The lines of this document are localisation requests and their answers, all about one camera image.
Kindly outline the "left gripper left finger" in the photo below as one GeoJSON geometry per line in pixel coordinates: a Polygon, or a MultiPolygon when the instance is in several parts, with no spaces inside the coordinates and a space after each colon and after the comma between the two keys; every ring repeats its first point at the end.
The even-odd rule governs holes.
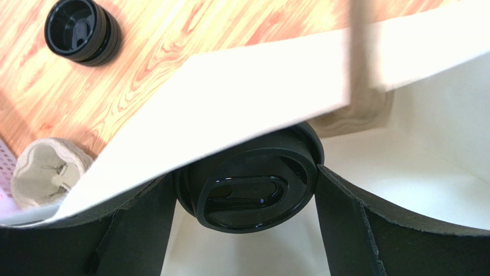
{"type": "Polygon", "coordinates": [[[2,275],[160,275],[176,206],[169,175],[50,226],[1,228],[2,275]]]}

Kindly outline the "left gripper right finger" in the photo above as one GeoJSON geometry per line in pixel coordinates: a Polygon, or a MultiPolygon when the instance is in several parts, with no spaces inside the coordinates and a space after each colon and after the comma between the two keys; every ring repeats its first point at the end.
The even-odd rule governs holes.
{"type": "Polygon", "coordinates": [[[412,212],[318,169],[315,201],[331,275],[489,274],[489,231],[412,212]]]}

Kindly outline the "single black cup lid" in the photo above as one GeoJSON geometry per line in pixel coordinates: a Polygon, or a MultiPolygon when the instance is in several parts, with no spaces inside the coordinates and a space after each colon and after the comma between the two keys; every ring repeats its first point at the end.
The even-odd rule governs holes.
{"type": "Polygon", "coordinates": [[[253,233],[280,225],[313,197],[320,139],[307,123],[233,146],[174,172],[177,199],[206,228],[253,233]]]}

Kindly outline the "beige paper bag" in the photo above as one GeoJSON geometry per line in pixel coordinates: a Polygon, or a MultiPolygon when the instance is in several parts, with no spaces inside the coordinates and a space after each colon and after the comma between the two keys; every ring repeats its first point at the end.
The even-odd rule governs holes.
{"type": "MultiPolygon", "coordinates": [[[[317,169],[489,231],[488,1],[373,24],[375,1],[94,1],[123,36],[95,67],[49,50],[56,2],[1,2],[1,136],[18,156],[64,138],[93,163],[63,200],[20,209],[1,228],[54,225],[166,175],[175,191],[180,168],[376,89],[395,95],[386,126],[318,136],[317,169]]],[[[331,275],[315,193],[253,233],[206,228],[177,199],[169,262],[184,275],[331,275]]]]}

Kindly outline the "stack of black lids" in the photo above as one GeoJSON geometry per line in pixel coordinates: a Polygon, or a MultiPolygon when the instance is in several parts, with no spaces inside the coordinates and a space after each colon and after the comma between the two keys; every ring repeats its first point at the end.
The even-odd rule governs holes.
{"type": "Polygon", "coordinates": [[[55,55],[95,67],[118,54],[123,37],[116,19],[96,2],[63,0],[49,11],[44,38],[55,55]]]}

